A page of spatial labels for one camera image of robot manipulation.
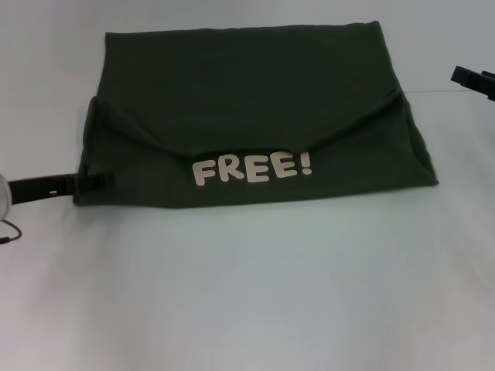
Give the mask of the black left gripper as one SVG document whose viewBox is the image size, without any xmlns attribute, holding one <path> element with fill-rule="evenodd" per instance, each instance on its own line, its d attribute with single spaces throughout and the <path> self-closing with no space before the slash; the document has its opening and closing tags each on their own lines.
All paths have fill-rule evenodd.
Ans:
<svg viewBox="0 0 495 371">
<path fill-rule="evenodd" d="M 60 196 L 107 191 L 114 185 L 108 173 L 51 175 L 9 182 L 12 203 L 29 203 Z"/>
</svg>

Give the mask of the dark green shirt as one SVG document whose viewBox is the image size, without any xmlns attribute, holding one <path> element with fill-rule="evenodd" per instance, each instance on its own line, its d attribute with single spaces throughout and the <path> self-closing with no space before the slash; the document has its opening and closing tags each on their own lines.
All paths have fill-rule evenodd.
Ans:
<svg viewBox="0 0 495 371">
<path fill-rule="evenodd" d="M 379 22 L 113 33 L 77 206 L 196 208 L 436 186 Z"/>
</svg>

